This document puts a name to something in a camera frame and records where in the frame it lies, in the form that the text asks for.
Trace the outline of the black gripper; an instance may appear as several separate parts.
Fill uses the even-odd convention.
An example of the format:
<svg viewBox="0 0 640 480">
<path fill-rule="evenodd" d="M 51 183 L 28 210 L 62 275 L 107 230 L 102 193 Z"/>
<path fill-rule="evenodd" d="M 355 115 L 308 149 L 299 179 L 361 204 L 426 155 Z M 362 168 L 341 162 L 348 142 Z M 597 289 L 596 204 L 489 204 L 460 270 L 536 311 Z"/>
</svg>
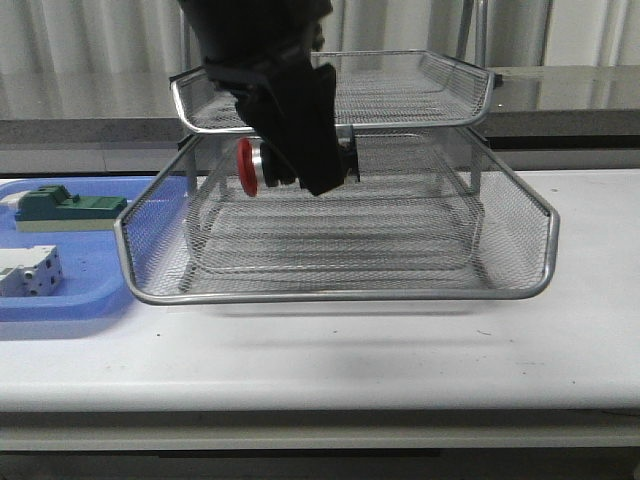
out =
<svg viewBox="0 0 640 480">
<path fill-rule="evenodd" d="M 181 1 L 209 81 L 247 90 L 239 117 L 263 140 L 268 187 L 299 181 L 319 196 L 345 178 L 334 124 L 336 71 L 312 67 L 329 1 Z"/>
</svg>

